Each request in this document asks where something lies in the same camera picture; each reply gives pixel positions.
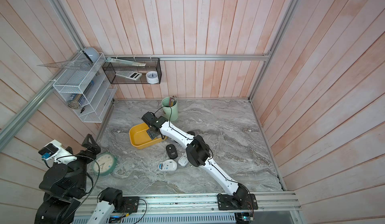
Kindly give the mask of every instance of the calculator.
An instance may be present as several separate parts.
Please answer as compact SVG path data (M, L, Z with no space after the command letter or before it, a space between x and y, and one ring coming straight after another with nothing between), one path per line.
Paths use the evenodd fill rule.
M132 80L138 80L140 77L142 77L141 73L135 71L117 71L116 75Z

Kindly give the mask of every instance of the marble floor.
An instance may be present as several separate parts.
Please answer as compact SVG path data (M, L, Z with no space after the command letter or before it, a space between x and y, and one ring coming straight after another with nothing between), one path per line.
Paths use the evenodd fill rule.
M93 194L107 187L123 194L223 192L205 171L190 163L178 164L175 172L160 172L158 164L168 159L165 147L174 144L178 158L184 149L171 139L141 150L130 143L129 130L142 123L147 111L156 111L161 101L118 101L104 131L100 146L118 159L115 170L101 176ZM247 100L180 100L179 118L173 124L201 135L214 152L214 159L233 179L250 191L282 190L277 172Z

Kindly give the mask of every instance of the yellow plastic tray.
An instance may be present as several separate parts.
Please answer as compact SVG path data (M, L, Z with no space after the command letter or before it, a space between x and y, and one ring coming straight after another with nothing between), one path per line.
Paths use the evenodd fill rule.
M130 141L132 146L138 149L143 149L163 141L162 138L155 138L151 140L150 136L148 136L146 132L148 129L149 127L146 123L135 125L130 129Z

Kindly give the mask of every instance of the wire mesh organizer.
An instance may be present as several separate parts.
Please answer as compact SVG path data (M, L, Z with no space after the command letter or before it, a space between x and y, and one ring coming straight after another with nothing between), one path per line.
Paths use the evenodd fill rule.
M118 88L115 85L114 88L106 88L104 91L103 89L98 91L97 94L100 92L100 97L95 97L89 105L85 106L84 112L86 112L86 114L81 116L78 115L80 120L83 122L101 123L104 119L105 113L107 112L108 105L117 89Z
M103 65L103 71L105 72L108 80L111 84L149 84L146 79L146 73L150 71L156 71L158 73L159 84L162 78L161 64L159 58L120 58L117 59L130 60L139 63L146 63L144 67L134 67L121 63L109 63L105 62ZM138 80L131 80L125 77L116 75L119 71L135 71L142 74Z
M76 61L90 61L86 58L84 54L79 54ZM92 78L95 76L96 72L99 70L100 66L105 61L103 53L100 53L100 56L96 63L91 67L89 71L85 70L76 70L76 69L66 69L62 75L55 81L54 88L60 93L83 93L85 88L91 82Z
M83 94L84 102L79 109L73 111L83 122L101 123L118 89L117 86L108 88L110 83L103 73L96 75L105 61L104 54L100 53L95 64L92 64L83 53L80 53L74 61L88 64L90 69L87 71L84 68L66 67L53 86L65 101L68 101L72 94Z

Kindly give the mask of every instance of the wire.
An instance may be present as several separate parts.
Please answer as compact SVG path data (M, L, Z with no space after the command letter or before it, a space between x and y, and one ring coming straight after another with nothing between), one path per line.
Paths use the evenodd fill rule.
M143 199L140 199L140 200L142 200L142 201L144 201L144 203L146 203L146 210L144 211L144 214L142 215L142 217L137 222L135 222L133 224L137 224L138 222L140 222L143 219L143 217L146 214L146 212L147 212L147 202L145 200L143 200Z
M160 107L157 111L159 111L161 108L163 108L163 107L170 107L170 106L162 106L162 107Z
M44 163L46 164L46 166L48 167L48 169L50 169L50 167L49 167L48 164L47 164L46 159L42 159L42 160L44 161Z
M126 212L126 210L127 210L127 208L126 208L126 206L124 206L124 212L123 212L123 214L122 214L122 217L120 217L120 219L119 219L119 223L121 223L121 222L122 222L122 218L123 218L123 216L124 216L124 213Z
M132 204L130 204L130 203L127 203L127 204L133 206L133 207L134 207L134 211L135 211L135 206L134 206L134 205L132 205Z
M229 180L226 176L224 176L224 174L222 174L220 171L219 171L219 169L218 168L216 168L215 167L215 165L213 165L212 163L210 163L210 165L212 166L212 167L214 167L226 180L228 180L228 181L231 181L231 182L234 182L234 183L238 183L238 184L240 184L241 186L243 186L246 190L247 190L247 192L250 194L250 198L251 198L251 192L249 191L249 189L247 189L247 187L244 185L244 184L242 184L242 183L239 183L239 182L237 182L237 181L233 181L233 180ZM251 208L253 209L253 217L254 217L254 206L253 205L251 205Z
M100 196L100 194L102 193L103 191L101 191L101 192L99 192L99 195L97 195L97 198L96 198L96 203L99 203L99 196Z
M169 106L169 105L168 105L168 106L162 106L162 107L160 107L157 111L159 111L161 108L164 108L164 107L170 108L170 110L171 110L171 113L170 113L170 119L171 119L171 116L172 116L172 108L171 108L171 106ZM183 137L185 137L185 138L188 139L188 140L193 140L193 139L194 139L194 138L192 138L192 139L187 138L187 137L184 136L182 133L180 133L179 131L177 131L177 130L175 130L174 128L172 128L171 125L170 125L170 123L171 123L171 121L169 120L169 127L170 127L172 130L176 131L178 134L182 135Z
M92 160L93 162L95 162L98 166L98 172L97 172L97 177L96 177L96 180L95 180L95 185L93 185L90 189L90 191L88 192L88 195L84 198L84 200L80 203L80 205L78 207L76 207L75 210L73 210L60 224L63 224L65 222L65 220L67 220L68 217L70 217L73 213L76 212L76 210L85 202L85 200L87 200L87 198L90 196L92 190L95 188L96 186L96 183L97 183L97 180L99 179L99 174L100 174L100 166L99 166L99 163L96 162L96 160L92 159L91 157L88 157L88 156L83 156L83 155L66 155L66 156L62 156L62 157L59 157L57 158L56 160L60 159L60 158L64 158L64 157L71 157L71 156L75 156L75 157L85 157L85 158L88 158L90 160Z
M94 179L90 176L90 174L87 171L85 173L87 174L88 178L91 180L91 186L93 186L94 185Z
M252 212L253 212L253 217L254 217L254 207L253 207L253 205L250 202L247 202L247 203L249 203L251 205L251 208L253 209Z

